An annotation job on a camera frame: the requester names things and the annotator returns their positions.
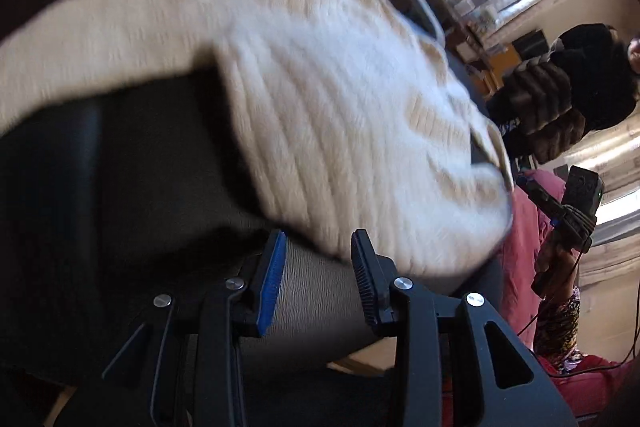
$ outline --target wall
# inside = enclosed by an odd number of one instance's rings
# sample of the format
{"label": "wall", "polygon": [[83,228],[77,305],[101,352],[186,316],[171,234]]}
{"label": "wall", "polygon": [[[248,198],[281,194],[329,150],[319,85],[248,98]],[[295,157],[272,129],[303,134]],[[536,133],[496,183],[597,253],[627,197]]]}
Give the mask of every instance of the wall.
{"label": "wall", "polygon": [[581,350],[616,362],[626,357],[634,339],[639,278],[640,272],[628,273],[581,288]]}
{"label": "wall", "polygon": [[541,29],[549,43],[578,24],[602,22],[625,40],[640,32],[638,0],[563,0],[518,29],[519,36]]}

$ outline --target gray fabric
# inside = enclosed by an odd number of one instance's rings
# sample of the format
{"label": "gray fabric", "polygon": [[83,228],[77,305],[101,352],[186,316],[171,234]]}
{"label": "gray fabric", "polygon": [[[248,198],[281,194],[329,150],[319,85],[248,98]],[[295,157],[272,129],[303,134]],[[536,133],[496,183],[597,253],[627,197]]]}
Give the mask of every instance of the gray fabric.
{"label": "gray fabric", "polygon": [[364,322],[351,266],[287,241],[287,262],[273,326],[243,339],[248,375],[322,367],[376,340]]}

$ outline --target pink fabric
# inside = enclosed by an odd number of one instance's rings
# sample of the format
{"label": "pink fabric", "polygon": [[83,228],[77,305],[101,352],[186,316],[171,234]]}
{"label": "pink fabric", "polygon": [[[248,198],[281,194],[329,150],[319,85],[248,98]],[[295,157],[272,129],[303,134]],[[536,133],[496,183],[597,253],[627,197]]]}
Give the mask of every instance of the pink fabric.
{"label": "pink fabric", "polygon": [[[529,171],[535,179],[557,200],[564,195],[564,182],[552,172]],[[518,333],[538,313],[540,298],[533,293],[531,283],[536,274],[534,264],[540,246],[551,232],[549,218],[533,204],[519,187],[513,192],[513,227],[498,250],[498,258],[504,270],[504,289],[500,314]],[[522,334],[520,339],[533,349],[536,323]]]}
{"label": "pink fabric", "polygon": [[[545,359],[539,360],[546,372],[558,373]],[[570,378],[553,378],[552,381],[571,407],[574,416],[580,418],[602,412],[631,372],[632,364],[633,362],[626,362],[608,371],[595,371]],[[574,372],[615,365],[617,363],[589,355],[577,365]]]}

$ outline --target cable knit fabric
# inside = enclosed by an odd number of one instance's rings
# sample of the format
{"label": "cable knit fabric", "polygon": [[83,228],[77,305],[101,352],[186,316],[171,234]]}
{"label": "cable knit fabric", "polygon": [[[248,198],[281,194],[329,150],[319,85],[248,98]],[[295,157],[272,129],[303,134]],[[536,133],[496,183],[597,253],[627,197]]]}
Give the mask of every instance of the cable knit fabric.
{"label": "cable knit fabric", "polygon": [[0,46],[0,132],[211,64],[264,213],[324,253],[365,228],[403,274],[464,277],[507,232],[497,128],[386,0],[61,0]]}

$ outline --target handheld camera device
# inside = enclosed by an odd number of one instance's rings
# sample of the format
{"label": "handheld camera device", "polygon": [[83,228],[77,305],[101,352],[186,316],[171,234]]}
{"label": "handheld camera device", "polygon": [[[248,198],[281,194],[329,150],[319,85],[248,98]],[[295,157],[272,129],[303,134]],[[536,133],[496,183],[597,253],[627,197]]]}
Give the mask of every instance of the handheld camera device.
{"label": "handheld camera device", "polygon": [[[596,211],[604,193],[604,182],[597,172],[571,167],[560,202],[537,181],[524,174],[518,177],[516,183],[551,220],[554,233],[559,235],[564,248],[581,253],[589,251],[591,234],[596,228]],[[553,268],[552,263],[546,272],[536,275],[531,288],[537,295],[543,295],[553,277]]]}

